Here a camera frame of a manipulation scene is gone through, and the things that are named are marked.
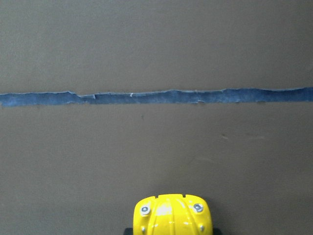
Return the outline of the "yellow beetle toy car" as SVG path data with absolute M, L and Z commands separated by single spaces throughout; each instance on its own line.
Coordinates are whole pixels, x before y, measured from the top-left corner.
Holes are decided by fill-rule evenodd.
M 137 202 L 133 226 L 125 235 L 221 235 L 207 202 L 196 195 L 171 193 Z

